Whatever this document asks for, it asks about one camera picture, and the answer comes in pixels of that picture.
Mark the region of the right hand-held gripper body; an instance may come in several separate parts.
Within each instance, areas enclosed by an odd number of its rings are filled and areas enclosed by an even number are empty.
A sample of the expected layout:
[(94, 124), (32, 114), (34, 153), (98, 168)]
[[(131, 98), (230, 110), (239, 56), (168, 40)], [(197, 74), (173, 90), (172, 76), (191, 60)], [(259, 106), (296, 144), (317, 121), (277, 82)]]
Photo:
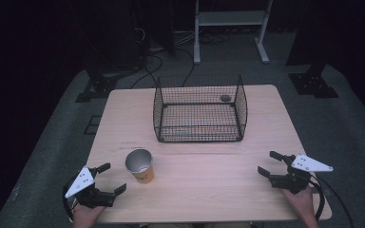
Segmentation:
[(306, 188), (310, 182), (312, 172), (332, 172), (334, 170), (333, 166), (304, 154), (283, 156), (283, 162), (287, 165), (287, 173), (285, 175), (270, 174), (268, 180), (273, 188), (286, 189), (293, 194)]

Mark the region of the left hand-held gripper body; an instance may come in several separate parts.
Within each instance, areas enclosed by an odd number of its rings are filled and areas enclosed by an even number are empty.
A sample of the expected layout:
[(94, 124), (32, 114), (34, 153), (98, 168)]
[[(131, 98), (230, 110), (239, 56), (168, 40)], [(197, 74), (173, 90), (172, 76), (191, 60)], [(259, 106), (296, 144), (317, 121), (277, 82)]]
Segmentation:
[(77, 201), (86, 207), (96, 206), (112, 207), (116, 195), (114, 193), (102, 192), (95, 187), (96, 168), (84, 166), (78, 174), (70, 179), (65, 187), (65, 200), (75, 197)]

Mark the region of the metal cup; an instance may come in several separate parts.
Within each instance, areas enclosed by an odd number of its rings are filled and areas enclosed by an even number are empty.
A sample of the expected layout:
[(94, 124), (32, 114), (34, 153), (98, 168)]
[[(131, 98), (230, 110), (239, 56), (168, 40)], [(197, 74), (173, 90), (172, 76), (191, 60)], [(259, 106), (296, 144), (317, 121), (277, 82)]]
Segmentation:
[(125, 167), (139, 183), (150, 183), (154, 178), (153, 158), (145, 149), (130, 152), (126, 156)]

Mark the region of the black wire mesh basket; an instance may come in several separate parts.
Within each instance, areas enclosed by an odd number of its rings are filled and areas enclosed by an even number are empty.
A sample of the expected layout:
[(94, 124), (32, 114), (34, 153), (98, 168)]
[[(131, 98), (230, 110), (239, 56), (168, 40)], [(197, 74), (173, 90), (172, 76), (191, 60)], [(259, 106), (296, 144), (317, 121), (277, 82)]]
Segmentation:
[[(230, 102), (221, 101), (229, 95)], [(248, 107), (240, 75), (163, 76), (153, 127), (161, 143), (231, 143), (244, 138)]]

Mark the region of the person's right hand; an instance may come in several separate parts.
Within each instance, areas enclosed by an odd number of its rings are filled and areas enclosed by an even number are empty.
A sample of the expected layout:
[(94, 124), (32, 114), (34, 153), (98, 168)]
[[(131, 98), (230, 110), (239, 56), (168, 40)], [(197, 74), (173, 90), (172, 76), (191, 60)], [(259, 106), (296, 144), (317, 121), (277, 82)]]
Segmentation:
[(288, 200), (300, 220), (315, 217), (313, 195), (309, 186), (296, 194), (286, 189), (282, 189), (281, 193)]

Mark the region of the person's left hand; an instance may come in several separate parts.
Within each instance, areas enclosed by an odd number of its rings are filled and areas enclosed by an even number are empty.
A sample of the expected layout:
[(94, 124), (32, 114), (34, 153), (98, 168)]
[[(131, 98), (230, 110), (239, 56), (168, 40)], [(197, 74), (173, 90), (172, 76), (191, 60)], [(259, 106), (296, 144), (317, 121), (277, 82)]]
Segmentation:
[(89, 208), (80, 204), (76, 205), (73, 209), (72, 228), (93, 228), (105, 209), (104, 206)]

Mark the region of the black stand base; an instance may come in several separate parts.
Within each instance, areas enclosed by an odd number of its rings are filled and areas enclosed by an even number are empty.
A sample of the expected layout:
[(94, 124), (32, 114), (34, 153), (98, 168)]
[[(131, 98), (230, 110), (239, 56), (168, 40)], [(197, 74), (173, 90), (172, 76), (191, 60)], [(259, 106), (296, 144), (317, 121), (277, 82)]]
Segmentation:
[(105, 77), (89, 79), (85, 89), (78, 94), (76, 103), (88, 103), (92, 99), (104, 99), (109, 96), (109, 93), (115, 89), (118, 83), (116, 77)]
[(324, 63), (313, 63), (306, 72), (290, 73), (289, 78), (299, 95), (314, 95), (316, 98), (337, 98), (336, 91), (322, 78)]

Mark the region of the white metal stand frame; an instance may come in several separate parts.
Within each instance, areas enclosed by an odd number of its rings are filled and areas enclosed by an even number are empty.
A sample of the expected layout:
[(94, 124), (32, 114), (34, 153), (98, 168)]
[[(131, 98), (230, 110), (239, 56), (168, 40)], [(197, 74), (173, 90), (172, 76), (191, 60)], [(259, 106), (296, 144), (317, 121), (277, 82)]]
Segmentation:
[(194, 45), (193, 63), (201, 62), (200, 28), (204, 27), (231, 27), (231, 26), (260, 26), (259, 36), (255, 38), (255, 44), (259, 57), (264, 64), (270, 59), (266, 53), (263, 40), (274, 0), (268, 0), (263, 10), (248, 11), (200, 11), (200, 0), (196, 0), (194, 21)]

